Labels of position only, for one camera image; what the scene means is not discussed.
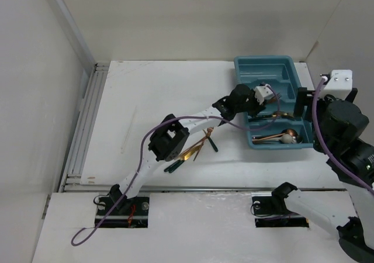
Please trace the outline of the silver round spoon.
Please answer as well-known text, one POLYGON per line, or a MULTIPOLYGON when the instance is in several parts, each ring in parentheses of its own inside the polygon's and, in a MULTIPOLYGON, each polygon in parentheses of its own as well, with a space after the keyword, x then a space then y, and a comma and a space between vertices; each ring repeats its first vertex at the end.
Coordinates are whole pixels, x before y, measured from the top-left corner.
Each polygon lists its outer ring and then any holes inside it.
POLYGON ((298 135, 296 137, 293 137, 293 140, 292 140, 292 143, 293 144, 299 144, 299 143, 302 143, 303 142, 303 137, 298 135))

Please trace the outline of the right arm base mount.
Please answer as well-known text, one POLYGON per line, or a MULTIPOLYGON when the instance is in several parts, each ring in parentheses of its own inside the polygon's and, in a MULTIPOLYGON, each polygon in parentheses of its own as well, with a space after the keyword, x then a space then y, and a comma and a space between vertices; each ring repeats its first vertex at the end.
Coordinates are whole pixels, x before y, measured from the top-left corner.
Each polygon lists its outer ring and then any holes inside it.
POLYGON ((256 228, 309 228, 308 220, 286 208, 285 199, 297 187, 285 182, 270 194, 263 192, 252 196, 251 214, 256 228))

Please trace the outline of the white plastic spoon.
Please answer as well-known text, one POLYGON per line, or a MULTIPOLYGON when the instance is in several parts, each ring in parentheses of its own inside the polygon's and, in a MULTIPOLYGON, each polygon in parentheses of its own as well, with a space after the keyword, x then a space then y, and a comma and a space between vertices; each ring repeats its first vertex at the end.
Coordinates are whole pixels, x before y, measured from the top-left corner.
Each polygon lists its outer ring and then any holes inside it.
POLYGON ((252 140, 254 144, 273 143, 273 142, 280 142, 283 144, 293 144, 295 141, 296 141, 295 137, 289 134, 283 134, 278 137, 266 137, 264 139, 253 139, 252 140))

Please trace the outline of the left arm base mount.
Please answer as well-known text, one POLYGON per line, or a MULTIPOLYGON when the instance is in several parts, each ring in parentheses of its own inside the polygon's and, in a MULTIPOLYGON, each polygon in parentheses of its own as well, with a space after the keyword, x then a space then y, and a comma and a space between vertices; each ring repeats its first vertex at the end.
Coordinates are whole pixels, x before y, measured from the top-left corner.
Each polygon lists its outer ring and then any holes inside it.
MULTIPOLYGON (((119 211, 116 208, 103 221, 100 228, 122 228, 122 229, 144 229, 148 227, 149 213, 148 196, 135 197, 128 208, 119 211)), ((98 195, 93 199, 96 205, 96 215, 94 225, 96 226, 113 206, 113 202, 108 195, 98 195)))

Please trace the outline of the copper spoon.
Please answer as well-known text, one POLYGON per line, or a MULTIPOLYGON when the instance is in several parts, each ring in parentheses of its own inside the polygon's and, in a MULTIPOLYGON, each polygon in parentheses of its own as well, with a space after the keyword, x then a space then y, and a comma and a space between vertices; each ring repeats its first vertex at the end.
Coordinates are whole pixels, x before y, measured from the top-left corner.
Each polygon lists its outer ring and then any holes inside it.
POLYGON ((261 136, 261 137, 254 137, 252 139, 252 141, 257 142, 257 141, 262 141, 262 140, 275 139, 275 138, 283 136, 284 134, 289 134, 292 137, 297 137, 297 135, 298 135, 297 131, 295 131, 293 129, 285 129, 278 134, 272 134, 272 135, 261 136))

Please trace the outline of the rose copper fork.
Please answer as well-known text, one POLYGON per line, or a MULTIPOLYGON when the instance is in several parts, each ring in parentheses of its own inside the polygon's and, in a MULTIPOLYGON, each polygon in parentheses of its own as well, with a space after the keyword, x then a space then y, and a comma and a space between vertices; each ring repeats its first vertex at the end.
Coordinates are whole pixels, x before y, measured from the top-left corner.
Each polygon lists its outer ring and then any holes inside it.
POLYGON ((194 161, 197 159, 197 157, 198 157, 198 155, 199 155, 202 147, 204 146, 205 142, 210 138, 212 132, 213 132, 213 128, 212 127, 209 127, 206 130, 204 130, 205 136, 204 136, 204 138, 202 138, 202 142, 198 146, 198 150, 196 151, 196 154, 195 154, 195 156, 193 158, 194 161))

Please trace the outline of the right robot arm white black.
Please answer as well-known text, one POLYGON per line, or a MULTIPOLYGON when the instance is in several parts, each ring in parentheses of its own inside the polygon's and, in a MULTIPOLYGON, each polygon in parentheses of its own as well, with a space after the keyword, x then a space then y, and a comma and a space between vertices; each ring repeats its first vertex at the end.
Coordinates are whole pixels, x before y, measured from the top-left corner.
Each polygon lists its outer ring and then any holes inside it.
POLYGON ((311 104, 315 148, 328 155, 327 164, 347 190, 355 216, 337 212, 295 186, 271 197, 274 211, 295 212, 332 234, 356 262, 373 262, 373 146, 359 136, 369 119, 350 101, 319 104, 317 88, 311 104))

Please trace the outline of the gold fork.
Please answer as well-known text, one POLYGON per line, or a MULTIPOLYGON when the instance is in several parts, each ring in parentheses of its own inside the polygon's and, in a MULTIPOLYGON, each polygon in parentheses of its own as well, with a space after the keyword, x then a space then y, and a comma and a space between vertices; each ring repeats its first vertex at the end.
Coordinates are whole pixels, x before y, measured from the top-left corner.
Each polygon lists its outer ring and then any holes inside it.
POLYGON ((210 145, 212 146, 212 148, 214 149, 214 151, 215 151, 216 153, 218 153, 218 152, 219 152, 219 149, 218 149, 218 147, 216 146, 216 144, 214 143, 214 141, 213 141, 212 138, 211 138, 212 133, 213 133, 213 128, 211 128, 211 127, 210 127, 210 128, 207 128, 207 130, 206 130, 206 136, 207 136, 207 139, 208 139, 210 145))

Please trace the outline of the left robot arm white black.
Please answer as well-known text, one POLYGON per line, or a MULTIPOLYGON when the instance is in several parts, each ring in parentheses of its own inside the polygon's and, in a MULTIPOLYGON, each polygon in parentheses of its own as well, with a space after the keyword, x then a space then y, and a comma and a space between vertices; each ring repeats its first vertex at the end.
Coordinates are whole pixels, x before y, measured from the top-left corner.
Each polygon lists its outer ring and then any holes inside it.
POLYGON ((235 116, 239 113, 259 114, 265 109, 266 97, 272 95, 267 84, 255 88, 238 84, 230 95, 195 115, 166 116, 143 137, 137 168, 110 188, 111 208, 117 214, 127 213, 131 199, 138 195, 141 187, 162 162, 170 162, 180 155, 189 136, 208 127, 219 127, 226 123, 239 129, 240 126, 231 122, 235 116))

